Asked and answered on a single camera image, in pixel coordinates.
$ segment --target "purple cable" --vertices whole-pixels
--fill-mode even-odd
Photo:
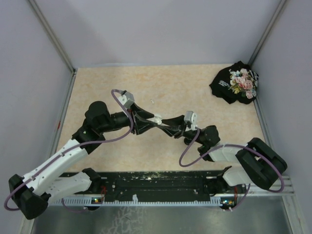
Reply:
[[[197,133],[195,135],[195,137],[193,138],[193,140],[191,141],[191,143],[186,147],[186,149],[183,151],[183,153],[181,154],[181,157],[179,159],[179,165],[181,167],[189,167],[189,166],[192,166],[194,165],[195,163],[197,163],[198,161],[200,161],[204,156],[206,156],[207,154],[215,151],[215,150],[218,150],[222,147],[235,147],[235,148],[240,148],[240,149],[245,149],[245,150],[248,150],[250,151],[251,153],[255,154],[256,156],[260,157],[262,160],[264,160],[266,163],[268,163],[268,165],[275,171],[275,173],[277,174],[278,178],[280,179],[281,181],[281,188],[279,190],[271,190],[271,189],[268,189],[269,192],[272,192],[272,193],[280,193],[284,190],[284,187],[285,187],[285,183],[284,183],[284,179],[281,175],[281,173],[278,171],[278,169],[269,161],[267,160],[262,154],[258,153],[257,151],[253,150],[253,149],[250,149],[246,146],[242,146],[242,145],[235,145],[235,144],[225,144],[225,145],[219,145],[219,146],[216,146],[212,149],[210,149],[209,151],[207,151],[206,153],[204,153],[203,155],[201,155],[198,159],[196,159],[195,161],[189,163],[189,164],[186,164],[186,165],[183,165],[182,164],[182,159],[183,157],[185,156],[185,154],[187,153],[187,151],[189,150],[189,148],[194,144],[194,142],[196,141],[196,139],[198,138],[199,136],[199,133],[200,133],[200,129],[197,128]],[[241,203],[242,201],[246,198],[247,196],[247,193],[249,192],[249,189],[250,189],[250,184],[248,185],[248,188],[244,194],[244,196],[242,197],[242,199],[240,200],[240,202],[234,207],[232,208],[232,210],[236,209]]]
[[[122,108],[122,110],[124,111],[124,113],[128,116],[129,120],[130,120],[130,129],[129,131],[127,131],[124,135],[119,136],[115,139],[111,139],[111,140],[94,140],[94,141],[88,141],[88,142],[84,142],[78,145],[74,145],[73,147],[68,148],[67,150],[64,150],[61,154],[59,154],[58,156],[56,156],[54,159],[52,159],[49,163],[47,163],[44,167],[42,167],[40,170],[38,170],[33,176],[32,179],[35,179],[41,172],[43,172],[46,168],[48,168],[52,163],[54,163],[56,160],[58,160],[60,157],[62,157],[64,154],[68,153],[69,151],[78,148],[80,146],[84,146],[84,145],[90,145],[90,144],[102,144],[102,143],[109,143],[109,142],[114,142],[114,141],[118,141],[121,140],[123,138],[125,138],[133,129],[134,123],[131,117],[131,114],[127,111],[127,109],[119,102],[118,98],[115,96],[115,93],[119,93],[122,94],[123,91],[122,90],[118,90],[118,89],[113,89],[111,90],[111,94],[114,98],[114,100],[118,103],[118,105]],[[4,208],[8,211],[18,211],[19,208],[10,208],[8,207],[8,202],[9,200],[12,198],[12,196],[14,196],[14,194],[20,190],[23,186],[25,186],[26,184],[28,184],[32,179],[28,179],[25,182],[23,182],[21,185],[19,185],[16,189],[14,189],[10,195],[5,199],[4,201]]]

